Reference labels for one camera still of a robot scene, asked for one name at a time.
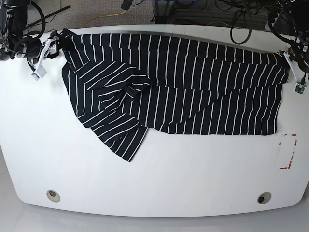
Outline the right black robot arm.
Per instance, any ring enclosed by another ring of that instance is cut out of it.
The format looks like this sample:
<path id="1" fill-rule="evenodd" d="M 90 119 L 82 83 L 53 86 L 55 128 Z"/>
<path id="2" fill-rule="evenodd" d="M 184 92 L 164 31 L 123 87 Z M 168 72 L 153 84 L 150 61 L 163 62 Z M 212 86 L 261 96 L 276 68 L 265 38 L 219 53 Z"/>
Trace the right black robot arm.
<path id="1" fill-rule="evenodd" d="M 32 5 L 40 14 L 40 31 L 24 34 L 28 20 L 28 6 Z M 7 61 L 24 58 L 38 62 L 45 45 L 40 38 L 45 32 L 46 17 L 42 9 L 31 0 L 2 0 L 0 2 L 0 59 Z"/>

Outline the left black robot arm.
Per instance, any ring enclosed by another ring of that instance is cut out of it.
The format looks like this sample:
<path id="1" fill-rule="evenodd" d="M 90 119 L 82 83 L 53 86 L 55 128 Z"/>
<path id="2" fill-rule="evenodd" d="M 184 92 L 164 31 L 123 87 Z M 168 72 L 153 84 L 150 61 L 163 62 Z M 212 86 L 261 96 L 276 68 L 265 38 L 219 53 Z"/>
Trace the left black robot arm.
<path id="1" fill-rule="evenodd" d="M 274 29 L 276 18 L 284 15 L 296 33 L 291 40 L 281 36 Z M 288 53 L 299 68 L 305 73 L 309 72 L 309 2 L 307 0 L 278 0 L 270 5 L 268 13 L 268 26 L 270 31 L 281 41 L 289 45 Z"/>

